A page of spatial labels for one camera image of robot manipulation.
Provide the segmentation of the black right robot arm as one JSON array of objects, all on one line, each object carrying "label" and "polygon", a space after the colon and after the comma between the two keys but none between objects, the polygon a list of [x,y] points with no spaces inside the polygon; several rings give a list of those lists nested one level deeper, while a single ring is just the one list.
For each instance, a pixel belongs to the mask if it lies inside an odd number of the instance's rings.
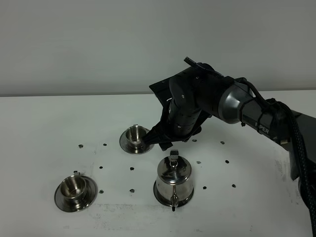
[{"label": "black right robot arm", "polygon": [[160,121],[142,138],[162,150],[201,132],[207,118],[241,123],[289,152],[290,175],[316,225],[316,120],[283,102],[264,99],[245,78],[223,76],[206,63],[190,58],[188,68],[154,83],[150,89],[162,104]]}]

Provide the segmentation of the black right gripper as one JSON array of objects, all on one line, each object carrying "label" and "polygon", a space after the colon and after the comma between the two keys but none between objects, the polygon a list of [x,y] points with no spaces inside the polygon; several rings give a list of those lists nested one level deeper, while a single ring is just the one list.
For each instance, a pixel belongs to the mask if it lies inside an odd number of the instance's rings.
[{"label": "black right gripper", "polygon": [[159,144],[165,151],[176,141],[188,141],[201,132],[211,115],[196,102],[196,90],[204,78],[174,75],[149,86],[163,106],[160,121],[141,138],[142,145]]}]

